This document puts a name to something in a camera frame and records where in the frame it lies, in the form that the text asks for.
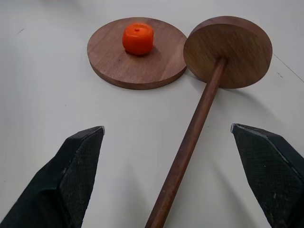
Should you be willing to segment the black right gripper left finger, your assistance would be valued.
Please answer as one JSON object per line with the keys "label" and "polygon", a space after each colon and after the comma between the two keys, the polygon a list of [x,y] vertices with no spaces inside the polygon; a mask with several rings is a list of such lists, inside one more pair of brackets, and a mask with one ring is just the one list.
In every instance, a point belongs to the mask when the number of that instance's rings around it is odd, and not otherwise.
{"label": "black right gripper left finger", "polygon": [[95,183],[103,126],[68,137],[32,178],[2,228],[80,228]]}

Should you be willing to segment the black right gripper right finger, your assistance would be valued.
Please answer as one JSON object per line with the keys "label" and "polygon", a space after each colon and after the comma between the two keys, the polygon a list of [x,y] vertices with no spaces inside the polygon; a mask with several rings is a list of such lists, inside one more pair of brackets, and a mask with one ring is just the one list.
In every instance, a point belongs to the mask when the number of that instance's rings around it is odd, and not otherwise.
{"label": "black right gripper right finger", "polygon": [[234,123],[249,186],[273,228],[304,226],[304,159],[282,136]]}

